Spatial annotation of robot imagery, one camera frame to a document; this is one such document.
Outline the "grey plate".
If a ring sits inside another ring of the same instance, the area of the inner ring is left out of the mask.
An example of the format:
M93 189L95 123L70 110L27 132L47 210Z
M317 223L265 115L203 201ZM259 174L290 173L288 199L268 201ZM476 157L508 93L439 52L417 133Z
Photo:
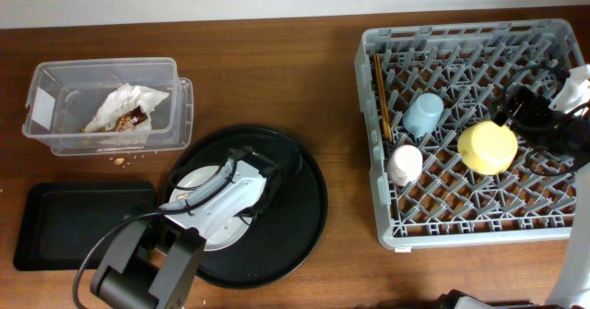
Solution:
M194 170L179 182L180 187L198 186L207 182L217 171L218 166L205 166ZM250 228L254 218L234 216L226 221L206 241L205 251L214 252L225 249L238 242Z

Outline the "white tissue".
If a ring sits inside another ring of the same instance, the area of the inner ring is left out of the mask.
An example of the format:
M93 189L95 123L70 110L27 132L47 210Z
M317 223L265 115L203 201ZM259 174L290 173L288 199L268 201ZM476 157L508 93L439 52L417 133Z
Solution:
M114 128L118 118L137 106L140 106L142 111L147 114L147 120L137 125L133 130L123 132L151 130L150 114L169 96L168 92L125 83L107 96L94 118L82 129L82 132L115 132Z

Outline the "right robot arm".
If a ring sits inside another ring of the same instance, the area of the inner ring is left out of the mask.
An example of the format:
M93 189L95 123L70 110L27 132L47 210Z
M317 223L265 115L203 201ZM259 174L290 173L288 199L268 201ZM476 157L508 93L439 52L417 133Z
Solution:
M545 97L522 82L529 72L546 71L559 81L553 97ZM530 173L558 178L571 176L576 201L567 251L547 306L589 306L589 65L564 71L548 65L528 65L512 75L491 105L490 123L523 138Z

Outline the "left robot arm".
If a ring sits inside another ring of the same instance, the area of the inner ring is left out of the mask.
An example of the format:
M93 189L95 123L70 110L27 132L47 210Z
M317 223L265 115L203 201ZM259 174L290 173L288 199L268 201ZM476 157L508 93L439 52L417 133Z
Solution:
M298 149L230 149L202 184L176 185L159 208L125 218L90 283L112 308L181 308L210 239L231 218L263 213L283 182L301 170Z

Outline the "gold snack wrapper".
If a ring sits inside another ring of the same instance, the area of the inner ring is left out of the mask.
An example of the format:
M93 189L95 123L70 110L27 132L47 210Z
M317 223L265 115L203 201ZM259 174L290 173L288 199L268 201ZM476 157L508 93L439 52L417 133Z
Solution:
M148 115L142 111L140 106L137 106L118 118L114 131L123 132L133 130L137 125L146 121L147 118Z

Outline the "pink cup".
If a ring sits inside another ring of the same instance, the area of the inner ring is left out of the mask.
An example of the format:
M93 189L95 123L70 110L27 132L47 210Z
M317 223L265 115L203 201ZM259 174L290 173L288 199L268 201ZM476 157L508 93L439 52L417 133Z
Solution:
M386 164L388 178L399 186L416 182L422 173L423 157L419 149L411 145L398 147Z

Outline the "yellow bowl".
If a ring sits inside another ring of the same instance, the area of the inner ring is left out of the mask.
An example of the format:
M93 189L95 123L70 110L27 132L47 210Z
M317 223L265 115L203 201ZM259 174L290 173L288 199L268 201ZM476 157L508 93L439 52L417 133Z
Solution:
M484 121L470 126L457 142L457 151L470 170L495 175L506 171L518 150L514 132L507 126Z

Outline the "blue cup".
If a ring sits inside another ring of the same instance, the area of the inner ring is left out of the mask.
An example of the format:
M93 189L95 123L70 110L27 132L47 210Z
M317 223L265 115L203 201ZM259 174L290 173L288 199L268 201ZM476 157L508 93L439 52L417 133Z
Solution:
M423 93L404 113L403 127L414 137L423 137L437 127L442 112L443 100L433 93Z

